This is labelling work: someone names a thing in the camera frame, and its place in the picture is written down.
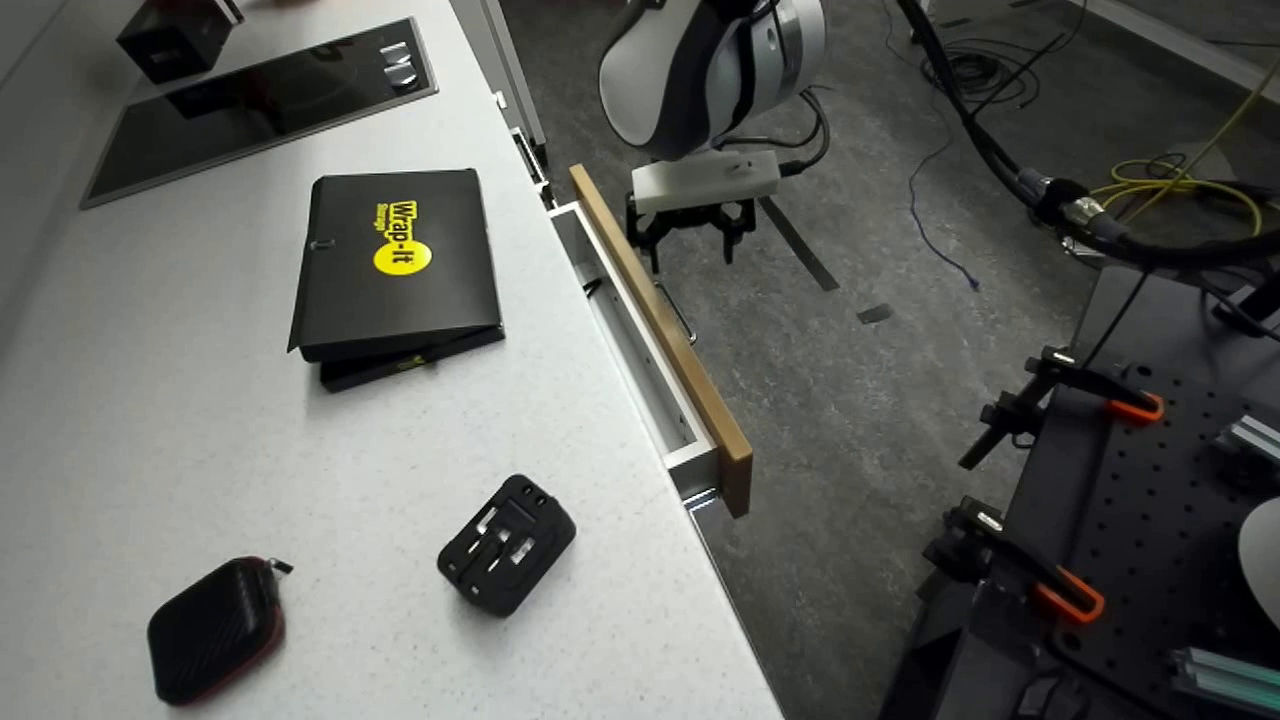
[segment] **wire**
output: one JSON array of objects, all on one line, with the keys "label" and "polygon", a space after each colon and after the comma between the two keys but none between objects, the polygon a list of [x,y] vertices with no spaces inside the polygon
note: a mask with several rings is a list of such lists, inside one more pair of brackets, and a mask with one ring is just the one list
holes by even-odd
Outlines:
[{"label": "wire", "polygon": [[920,10],[920,0],[896,0],[909,16],[920,49],[928,52],[939,89],[961,117],[961,128],[967,132],[975,157],[989,165],[989,173],[1022,203],[1031,210],[1047,227],[1072,236],[1074,243],[1103,254],[1112,262],[1136,265],[1136,270],[1225,270],[1225,265],[1248,265],[1262,256],[1280,256],[1280,231],[1262,231],[1257,242],[1200,242],[1193,247],[1167,247],[1133,236],[1124,226],[1114,226],[1108,214],[1092,214],[1086,187],[1072,180],[1055,180],[1045,173],[1031,173],[1007,157],[1007,150],[975,121],[967,117],[951,60]]},{"label": "wire", "polygon": [[[1092,195],[1112,210],[1119,202],[1136,202],[1136,195],[1146,195],[1146,192],[1164,192],[1167,187],[1167,178],[1154,178],[1146,169],[1133,173],[1136,159],[1124,159],[1112,169],[1112,184],[1098,184],[1092,187]],[[1266,219],[1262,219],[1262,203],[1252,202],[1243,187],[1228,184],[1228,180],[1200,180],[1200,178],[1185,178],[1170,195],[1202,195],[1202,192],[1216,192],[1216,195],[1228,195],[1237,202],[1243,214],[1248,214],[1248,231],[1252,236],[1262,236]]]},{"label": "wire", "polygon": [[1270,89],[1270,82],[1276,82],[1276,74],[1280,74],[1280,60],[1262,74],[1262,82],[1233,108],[1233,117],[1167,178],[1167,180],[1153,180],[1153,184],[1142,184],[1142,187],[1136,187],[1136,192],[1153,192],[1136,214],[1126,214],[1126,219],[1136,219],[1136,216],[1142,216],[1142,214],[1153,214],[1154,203],[1164,203],[1170,192],[1185,192],[1185,184],[1193,180],[1197,184],[1197,165],[1207,157],[1207,153],[1216,153],[1243,121],[1248,121],[1248,114],[1262,101],[1262,92]]},{"label": "wire", "polygon": [[[993,82],[993,85],[984,89],[984,95],[967,108],[967,117],[975,121],[975,117],[979,117],[984,108],[993,108],[1010,85],[1019,85],[1022,78],[1035,78],[1035,64],[1040,64],[1047,52],[1072,43],[1072,34],[1078,27],[1078,16],[1074,16],[1074,24],[1072,24],[1066,34],[1051,38],[1047,43],[1040,43],[1040,49],[1035,49],[1029,60],[1019,60],[1015,68],[994,68],[1001,82]],[[1019,95],[1019,108],[1029,108],[1029,106],[1035,106],[1035,101],[1040,101],[1040,78],[1035,78],[1035,92],[1022,92],[1022,95]],[[928,165],[936,165],[939,157],[946,157],[946,153],[956,150],[956,141],[961,141],[961,136],[946,136],[936,153],[928,153],[928,157],[913,169],[913,178],[909,178],[909,216],[913,216],[913,226],[916,226],[920,243],[924,243],[939,265],[946,265],[951,271],[961,271],[971,291],[979,291],[984,285],[971,277],[971,270],[961,265],[956,256],[946,256],[946,254],[932,242],[932,231],[928,231],[928,226],[924,226],[924,216],[920,216],[920,180],[924,180]]]},{"label": "wire", "polygon": [[979,285],[956,256],[946,256],[943,247],[936,247],[936,242],[932,242],[932,231],[928,231],[928,226],[924,226],[924,216],[920,216],[920,178],[924,178],[928,165],[936,165],[939,157],[946,157],[956,144],[961,144],[961,136],[946,136],[936,153],[928,153],[928,157],[913,169],[913,178],[909,178],[909,216],[913,216],[913,226],[916,226],[920,243],[924,243],[939,265],[946,265],[951,271],[961,271],[971,291],[979,291],[984,285]]},{"label": "wire", "polygon": [[1124,324],[1133,302],[1146,288],[1153,270],[1141,271],[1141,280],[1126,288],[1124,305],[1114,310],[1112,324],[1103,329],[1103,335],[1092,343],[1092,354],[1085,355],[1078,368],[1092,368],[1092,359],[1108,350],[1108,341],[1114,335],[1114,329]]},{"label": "wire", "polygon": [[802,178],[812,165],[821,165],[826,153],[833,153],[833,126],[826,126],[826,114],[822,106],[817,101],[817,92],[800,92],[802,106],[817,114],[817,128],[821,128],[821,150],[808,157],[808,159],[787,159],[781,165],[781,178]]},{"label": "wire", "polygon": [[723,136],[723,141],[715,141],[713,150],[738,150],[738,144],[752,144],[752,150],[808,150],[821,132],[822,132],[822,126],[826,126],[826,117],[822,117],[822,108],[817,106],[817,92],[808,89],[808,92],[800,92],[800,101],[808,106],[808,114],[812,114],[812,128],[808,128],[808,136],[800,136],[800,141],[777,141],[777,136]]},{"label": "wire", "polygon": [[[1029,108],[1040,95],[1040,78],[1015,78],[1015,58],[979,49],[979,43],[951,43],[946,49],[956,68],[956,89],[962,106],[1019,106]],[[920,78],[939,92],[939,82],[928,60],[920,60]]]}]

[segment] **yellow cable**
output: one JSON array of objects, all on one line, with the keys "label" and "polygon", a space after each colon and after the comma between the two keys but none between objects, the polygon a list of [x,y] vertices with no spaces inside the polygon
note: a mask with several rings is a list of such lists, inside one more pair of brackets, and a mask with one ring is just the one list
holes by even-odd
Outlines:
[{"label": "yellow cable", "polygon": [[1185,165],[1170,169],[1170,178],[1153,178],[1146,165],[1124,159],[1124,165],[1112,169],[1112,184],[1095,187],[1095,202],[1098,203],[1114,203],[1124,195],[1146,192],[1146,202],[1136,214],[1124,216],[1124,219],[1136,219],[1136,216],[1153,214],[1154,203],[1164,203],[1176,192],[1210,187],[1220,195],[1238,202],[1248,210],[1248,216],[1252,216],[1252,236],[1258,236],[1262,231],[1262,210],[1248,192],[1228,187],[1228,184],[1207,184],[1207,180],[1200,180],[1193,173],[1207,153],[1216,153],[1243,126],[1243,117],[1262,101],[1262,92],[1270,89],[1276,78],[1280,78],[1280,60],[1233,108],[1233,117]]},{"label": "yellow cable", "polygon": [[[1095,187],[1095,202],[1098,202],[1103,210],[1112,210],[1114,202],[1136,195],[1136,192],[1154,192],[1158,184],[1164,184],[1164,180],[1103,184],[1103,187]],[[1233,187],[1233,184],[1207,184],[1207,180],[1185,180],[1176,192],[1197,192],[1197,187],[1233,195],[1233,202],[1248,214],[1252,236],[1258,236],[1258,231],[1266,227],[1262,210],[1258,210],[1248,192],[1238,192],[1238,187]]]}]

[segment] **gray carpet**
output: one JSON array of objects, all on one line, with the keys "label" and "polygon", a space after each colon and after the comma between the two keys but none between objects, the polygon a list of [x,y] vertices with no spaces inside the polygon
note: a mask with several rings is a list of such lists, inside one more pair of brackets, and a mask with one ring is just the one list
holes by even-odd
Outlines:
[{"label": "gray carpet", "polygon": [[[621,210],[638,157],[594,106],[594,52],[617,11],[617,0],[508,0],[561,195],[573,195],[564,169],[588,165]],[[1072,10],[1031,10],[946,38],[1035,49],[1072,24]],[[967,144],[920,178],[920,216],[979,277],[979,291],[924,254],[909,178],[956,126],[916,64],[889,0],[826,6],[821,95],[837,150],[777,202],[838,291],[821,291],[770,226],[744,242],[733,270],[706,231],[664,243],[659,280],[756,439],[756,511],[706,511],[700,525],[777,701],[796,720],[874,717],[916,621],[913,594],[928,576],[920,547],[939,511],[961,497],[1005,509],[1015,489],[1015,447],[979,471],[956,468],[979,434],[979,406],[1022,381],[1022,355],[1072,335],[1092,288],[1092,271],[1029,227]],[[1045,60],[1040,82],[1031,108],[993,108],[989,121],[1029,165],[1078,180],[1202,141],[1238,101],[1095,20]],[[748,132],[802,128],[793,106]],[[1243,178],[1276,178],[1276,114],[1258,114],[1228,157]]]}]

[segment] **white table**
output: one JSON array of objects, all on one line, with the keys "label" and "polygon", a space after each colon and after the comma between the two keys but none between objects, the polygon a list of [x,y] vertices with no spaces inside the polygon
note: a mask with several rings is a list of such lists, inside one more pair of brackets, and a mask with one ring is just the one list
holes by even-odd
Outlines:
[{"label": "white table", "polygon": [[[219,68],[401,16],[440,95],[33,219],[0,335],[4,717],[172,717],[149,618],[231,558],[296,564],[288,641],[191,717],[777,717],[447,0],[257,10]],[[307,187],[416,169],[479,169],[508,341],[325,396],[282,354]],[[487,621],[433,564],[508,471],[581,535]]]}]

